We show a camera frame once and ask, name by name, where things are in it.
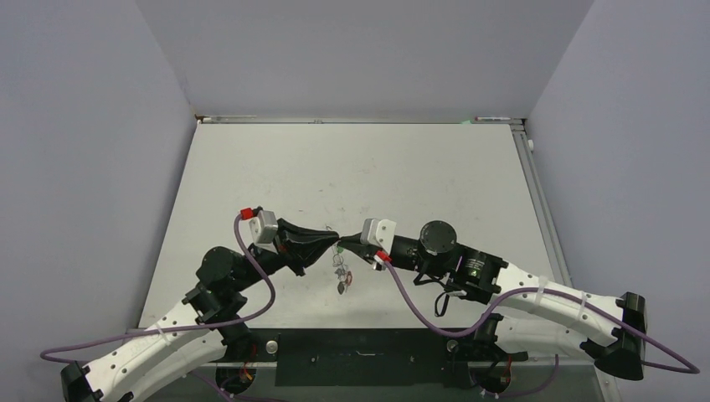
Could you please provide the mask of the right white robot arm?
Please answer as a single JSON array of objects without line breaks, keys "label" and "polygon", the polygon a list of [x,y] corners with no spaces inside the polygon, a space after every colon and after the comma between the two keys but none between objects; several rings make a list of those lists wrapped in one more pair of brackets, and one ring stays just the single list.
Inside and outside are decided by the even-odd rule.
[{"label": "right white robot arm", "polygon": [[483,358],[499,353],[560,353],[588,359],[611,376],[644,377],[646,300],[633,292],[601,296],[536,276],[501,257],[462,245],[450,224],[425,224],[416,239],[395,233],[386,219],[367,219],[363,231],[341,238],[343,249],[374,269],[413,271],[415,285],[440,283],[447,296],[533,315],[530,322],[494,319],[475,332]]}]

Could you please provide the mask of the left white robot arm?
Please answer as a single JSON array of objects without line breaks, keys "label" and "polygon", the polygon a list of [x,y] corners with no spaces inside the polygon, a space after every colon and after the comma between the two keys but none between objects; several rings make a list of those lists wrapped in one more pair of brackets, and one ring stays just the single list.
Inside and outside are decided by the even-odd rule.
[{"label": "left white robot arm", "polygon": [[204,363],[244,357],[250,347],[246,323],[268,308],[240,316],[247,302],[243,291],[263,281],[272,306],[271,275],[288,267],[303,276],[339,240],[335,231],[305,229],[284,219],[266,231],[266,245],[246,245],[238,238],[240,251],[210,249],[197,270],[196,286],[153,325],[122,336],[123,344],[101,358],[65,366],[60,372],[64,400],[144,401]]}]

